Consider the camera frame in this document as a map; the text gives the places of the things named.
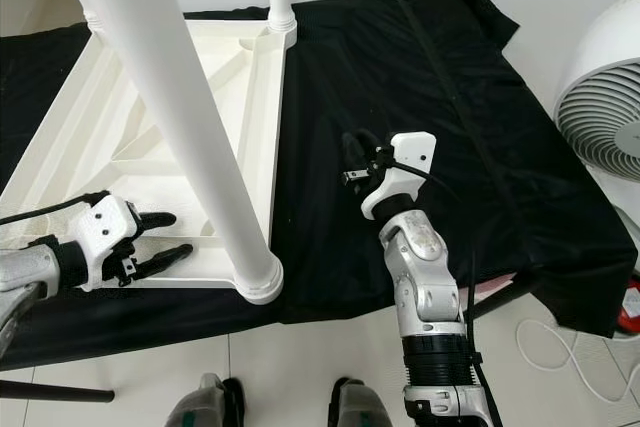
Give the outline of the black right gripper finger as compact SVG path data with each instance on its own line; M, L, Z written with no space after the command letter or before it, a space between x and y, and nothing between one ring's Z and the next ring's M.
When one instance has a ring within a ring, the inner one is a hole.
M369 130L353 130L340 135L344 171L340 180L348 188L362 188L369 183Z

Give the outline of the white plastic ribbed table top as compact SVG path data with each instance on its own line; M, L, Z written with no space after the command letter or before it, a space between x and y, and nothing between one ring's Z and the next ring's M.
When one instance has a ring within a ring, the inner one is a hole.
M187 28L270 250L283 70L293 34L273 31L265 21L191 20ZM224 241L155 117L114 49L93 35L6 181L0 211L17 216L90 191L110 191L138 212L177 216L174 225L134 241L137 261L178 244L195 247L191 257L127 287L236 290ZM68 223L86 208L15 220L1 229L1 244L17 249L45 235L69 240Z

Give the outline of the black cloth cover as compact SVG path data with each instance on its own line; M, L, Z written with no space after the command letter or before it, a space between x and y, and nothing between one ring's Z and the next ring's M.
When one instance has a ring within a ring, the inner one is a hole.
M438 140L419 203L480 281L532 277L558 325L612 334L637 259L612 203L503 56L517 31L490 0L320 0L294 7L285 55L270 248L278 299L232 290L102 289L55 296L1 357L19 369L160 348L276 323L349 319L393 303L376 225L340 184L344 133Z

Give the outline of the dark table leg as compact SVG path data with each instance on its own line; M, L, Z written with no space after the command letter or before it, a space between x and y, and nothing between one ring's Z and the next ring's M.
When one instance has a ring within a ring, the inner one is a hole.
M1 380L0 398L36 401L87 401L87 403L110 403L115 392L101 389L78 389L78 387L46 385Z
M497 311L502 308L503 305L515 302L520 299L521 296L530 294L532 290L540 284L539 277L534 275L516 275L511 280L504 282L504 284L490 291L485 298L479 300L471 307L467 308L467 311L463 313L463 317L466 319L476 319L485 316L485 314Z

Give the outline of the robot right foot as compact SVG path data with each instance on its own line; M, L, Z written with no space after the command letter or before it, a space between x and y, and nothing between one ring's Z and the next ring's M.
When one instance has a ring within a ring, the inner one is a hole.
M326 427L394 427L378 394L358 378L335 381Z

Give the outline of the white floor fan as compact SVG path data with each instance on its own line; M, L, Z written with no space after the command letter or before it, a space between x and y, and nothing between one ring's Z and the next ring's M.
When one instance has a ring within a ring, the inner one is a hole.
M617 0L582 35L554 120L582 161L640 183L640 0Z

